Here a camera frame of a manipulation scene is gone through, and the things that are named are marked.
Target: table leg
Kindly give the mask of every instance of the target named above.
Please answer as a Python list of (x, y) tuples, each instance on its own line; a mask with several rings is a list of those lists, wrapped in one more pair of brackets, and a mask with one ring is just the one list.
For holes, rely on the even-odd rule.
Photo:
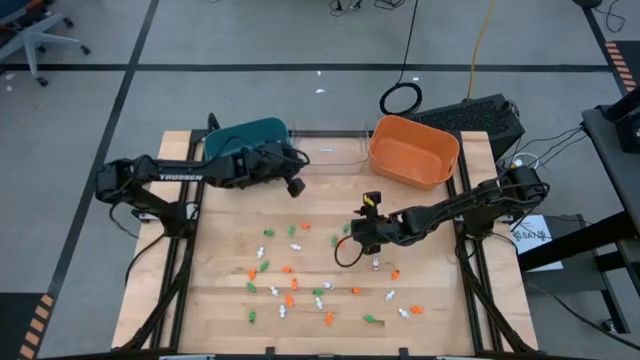
[(547, 265), (638, 234), (626, 211), (518, 255), (520, 271)]

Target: office chair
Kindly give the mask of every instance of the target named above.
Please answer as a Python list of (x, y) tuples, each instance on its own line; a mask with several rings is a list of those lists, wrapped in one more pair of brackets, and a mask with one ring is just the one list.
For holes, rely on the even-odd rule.
[(22, 24), (21, 19), (23, 19), (29, 12), (36, 10), (38, 7), (42, 9), (44, 8), (42, 0), (0, 1), (0, 31), (5, 30), (15, 34), (11, 40), (9, 40), (4, 46), (0, 47), (0, 61), (20, 48), (24, 48), (27, 54), (27, 61), (29, 62), (29, 70), (31, 70), (31, 74), (36, 78), (36, 80), (38, 80), (41, 86), (47, 86), (49, 85), (47, 79), (38, 74), (38, 62), (36, 60), (35, 52), (38, 50), (39, 52), (44, 53), (46, 49), (43, 44), (80, 45), (80, 50), (82, 50), (85, 55), (89, 55), (91, 50), (89, 50), (85, 45), (80, 44), (80, 40), (78, 39), (45, 33), (45, 31), (49, 30), (60, 21), (64, 22), (68, 28), (73, 27), (73, 22), (68, 18), (63, 17), (62, 14), (54, 14), (48, 17), (44, 16), (42, 20), (29, 26)]

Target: white paper sign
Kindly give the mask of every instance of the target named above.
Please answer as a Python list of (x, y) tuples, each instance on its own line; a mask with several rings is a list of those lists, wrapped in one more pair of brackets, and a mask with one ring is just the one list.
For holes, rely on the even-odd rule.
[[(517, 228), (511, 228), (511, 235), (518, 248), (518, 254), (534, 249), (540, 245), (544, 245), (553, 240), (547, 223), (544, 221), (543, 215), (527, 216)], [(546, 271), (546, 270), (562, 270), (562, 262), (557, 261), (551, 264), (540, 266), (529, 271)]]

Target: yellow cable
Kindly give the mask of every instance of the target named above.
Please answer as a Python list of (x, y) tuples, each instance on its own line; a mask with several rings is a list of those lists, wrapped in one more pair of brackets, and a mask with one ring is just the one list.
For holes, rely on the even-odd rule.
[(471, 72), (469, 74), (469, 89), (467, 90), (467, 100), (471, 100), (471, 90), (473, 90), (473, 70), (476, 67), (476, 55), (478, 54), (478, 48), (480, 47), (480, 43), (482, 42), (482, 35), (484, 35), (484, 31), (487, 29), (487, 24), (489, 23), (489, 18), (491, 17), (491, 12), (493, 11), (493, 6), (495, 4), (496, 0), (491, 0), (491, 4), (489, 4), (489, 11), (487, 11), (487, 16), (484, 17), (482, 29), (480, 30), (480, 34), (478, 35), (478, 40), (476, 40), (476, 47), (473, 49), (473, 58), (471, 58)]

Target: black cable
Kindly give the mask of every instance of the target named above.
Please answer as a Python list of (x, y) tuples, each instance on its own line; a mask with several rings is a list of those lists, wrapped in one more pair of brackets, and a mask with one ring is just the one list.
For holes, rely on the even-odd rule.
[(394, 10), (399, 8), (400, 6), (404, 5), (404, 3), (406, 2), (406, 0), (398, 0), (398, 1), (393, 1), (393, 0), (376, 0), (373, 3), (373, 6), (377, 7), (378, 9), (382, 9), (382, 10)]
[[(385, 91), (384, 94), (382, 94), (382, 97), (380, 98), (380, 111), (382, 111), (383, 114), (385, 115), (407, 115), (407, 114), (413, 114), (414, 112), (416, 112), (419, 108), (420, 105), (422, 104), (422, 89), (420, 89), (420, 86), (418, 86), (415, 83), (402, 83), (400, 81), (402, 81), (402, 76), (404, 75), (404, 69), (407, 66), (407, 56), (409, 56), (409, 47), (411, 45), (411, 37), (413, 36), (413, 25), (416, 21), (416, 12), (418, 11), (418, 0), (415, 0), (415, 4), (413, 6), (413, 15), (411, 16), (411, 27), (409, 28), (409, 38), (407, 39), (407, 48), (404, 52), (404, 60), (402, 61), (402, 70), (400, 70), (400, 78), (398, 78), (398, 82), (396, 82), (395, 85), (393, 85), (389, 90)], [(400, 88), (411, 88), (416, 92), (416, 101), (413, 103), (413, 105), (411, 105), (408, 109), (404, 110), (404, 111), (400, 111), (400, 112), (391, 112), (389, 110), (387, 110), (385, 103), (387, 102), (387, 97), (389, 95), (391, 95), (392, 92), (400, 89)]]
[(353, 234), (347, 235), (345, 237), (343, 237), (342, 239), (340, 239), (340, 241), (338, 241), (338, 243), (336, 244), (335, 249), (333, 249), (333, 259), (336, 261), (336, 264), (338, 264), (338, 266), (343, 267), (343, 268), (348, 268), (348, 267), (352, 267), (353, 265), (355, 265), (358, 261), (360, 261), (360, 258), (362, 257), (362, 254), (364, 254), (364, 246), (360, 249), (360, 254), (358, 254), (358, 257), (356, 257), (356, 259), (350, 263), (350, 264), (343, 264), (340, 262), (340, 260), (338, 260), (338, 249), (340, 248), (340, 245), (342, 245), (342, 243), (353, 237)]
[[(190, 201), (185, 203), (185, 207), (189, 204), (195, 204), (195, 202)], [(194, 209), (191, 212), (191, 215), (189, 216), (189, 221), (193, 221), (193, 219), (195, 219), (196, 215), (198, 214), (199, 210), (198, 209)], [(129, 263), (129, 266), (127, 266), (127, 272), (125, 274), (125, 278), (124, 278), (124, 285), (127, 285), (127, 281), (129, 280), (129, 273), (131, 272), (131, 269), (133, 268), (133, 264), (135, 264), (135, 262), (138, 260), (138, 258), (140, 258), (140, 256), (142, 256), (145, 252), (147, 252), (149, 249), (151, 249), (154, 245), (156, 245), (158, 242), (160, 242), (160, 240), (162, 240), (163, 237), (165, 237), (166, 234), (163, 232), (162, 234), (160, 234), (160, 236), (153, 240), (152, 242), (149, 243), (149, 245), (145, 246), (142, 250), (140, 250), (139, 253), (136, 254), (136, 256), (133, 257), (133, 260), (131, 260), (131, 262)]]
[(515, 155), (516, 155), (517, 153), (521, 152), (521, 151), (522, 151), (522, 150), (524, 150), (527, 146), (529, 146), (530, 144), (532, 144), (532, 143), (534, 143), (534, 142), (542, 142), (542, 141), (551, 141), (551, 140), (556, 140), (556, 139), (559, 139), (559, 138), (561, 138), (561, 137), (565, 136), (566, 134), (568, 134), (568, 133), (570, 133), (570, 132), (572, 132), (572, 131), (577, 131), (577, 130), (580, 130), (580, 129), (582, 129), (582, 128), (581, 128), (581, 127), (577, 127), (577, 128), (569, 129), (569, 130), (564, 131), (564, 132), (563, 132), (562, 134), (560, 134), (560, 135), (557, 135), (557, 136), (554, 136), (554, 137), (550, 137), (550, 138), (546, 138), (546, 139), (545, 139), (545, 138), (543, 138), (543, 139), (533, 139), (533, 140), (530, 140), (529, 142), (527, 142), (526, 144), (524, 144), (524, 146), (522, 146), (521, 148), (519, 148), (519, 149), (518, 149), (518, 144), (520, 144), (520, 139), (522, 139), (522, 137), (520, 137), (520, 138), (518, 139), (518, 144), (516, 144), (516, 149), (515, 149), (515, 151), (513, 152), (513, 156), (515, 157)]
[(354, 11), (354, 8), (351, 7), (352, 3), (353, 3), (353, 0), (349, 0), (349, 5), (347, 5), (347, 10), (344, 10), (339, 0), (329, 1), (329, 15), (340, 17), (348, 12)]
[[(604, 11), (598, 9), (598, 8), (594, 8), (593, 9), (596, 12), (599, 12), (600, 14), (605, 14), (606, 15), (606, 17), (605, 17), (605, 25), (607, 26), (607, 29), (609, 31), (611, 31), (612, 33), (614, 33), (614, 34), (615, 33), (619, 33), (620, 31), (622, 31), (622, 28), (624, 27), (624, 24), (627, 22), (627, 19), (623, 18), (622, 16), (611, 13), (611, 10), (613, 10), (613, 5), (615, 5), (615, 3), (617, 3), (618, 1), (620, 1), (620, 0), (614, 0), (611, 4), (609, 4), (609, 10), (607, 12), (604, 12)], [(620, 26), (616, 30), (613, 30), (611, 28), (611, 25), (609, 25), (609, 19), (612, 18), (612, 17), (617, 18), (618, 20), (622, 21), (620, 23)]]
[(591, 326), (592, 328), (598, 330), (600, 333), (612, 338), (613, 340), (615, 340), (615, 341), (617, 341), (617, 342), (619, 342), (619, 343), (621, 343), (623, 345), (626, 345), (626, 346), (628, 346), (628, 347), (630, 347), (632, 349), (640, 351), (640, 345), (634, 344), (631, 341), (627, 341), (627, 340), (625, 340), (625, 339), (623, 339), (623, 338), (621, 338), (621, 337), (619, 337), (617, 335), (614, 335), (614, 334), (612, 334), (612, 333), (610, 333), (608, 331), (605, 331), (605, 330), (601, 329), (600, 326), (592, 323), (591, 321), (587, 320), (587, 318), (585, 318), (584, 316), (578, 314), (575, 310), (571, 309), (569, 307), (569, 305), (565, 304), (564, 301), (560, 300), (559, 297), (549, 293), (548, 291), (546, 291), (546, 290), (542, 289), (541, 287), (536, 286), (536, 285), (534, 285), (534, 284), (532, 284), (530, 282), (526, 282), (526, 284), (527, 284), (527, 286), (532, 287), (532, 288), (534, 288), (534, 289), (546, 294), (547, 296), (552, 297), (555, 301), (558, 302), (558, 304), (560, 304), (571, 315), (575, 316), (578, 320), (582, 321), (583, 323), (585, 323), (585, 324)]
[(545, 162), (540, 163), (540, 166), (545, 166), (549, 161), (551, 161), (551, 159), (553, 159), (554, 157), (558, 156), (561, 152), (563, 152), (566, 148), (568, 148), (569, 146), (581, 141), (582, 139), (586, 138), (588, 135), (585, 135), (583, 137), (581, 137), (580, 139), (574, 140), (570, 143), (568, 143), (567, 145), (565, 145), (563, 148), (561, 148), (560, 150), (558, 150), (557, 153), (553, 154), (553, 156), (551, 156), (550, 158), (548, 158)]
[(134, 239), (137, 239), (138, 237), (133, 234), (131, 231), (129, 231), (127, 228), (125, 228), (124, 226), (122, 226), (122, 224), (120, 224), (120, 222), (118, 220), (116, 220), (116, 218), (113, 216), (113, 211), (116, 209), (116, 207), (120, 205), (119, 202), (111, 205), (111, 209), (109, 209), (109, 220), (111, 220), (114, 224), (116, 224), (116, 226), (124, 231), (127, 235), (131, 236)]
[(136, 254), (136, 256), (133, 257), (133, 260), (131, 260), (131, 262), (129, 263), (129, 266), (127, 266), (127, 272), (124, 275), (124, 286), (127, 286), (127, 282), (129, 281), (129, 273), (131, 272), (131, 269), (133, 268), (133, 264), (136, 263), (136, 261), (145, 253), (147, 252), (149, 249), (151, 249), (154, 245), (156, 245), (158, 242), (160, 242), (160, 240), (162, 240), (162, 238), (164, 238), (165, 234), (164, 232), (162, 234), (160, 234), (160, 236), (158, 236), (157, 239), (153, 240), (152, 242), (149, 243), (149, 245), (145, 246), (142, 250), (140, 250), (139, 253)]

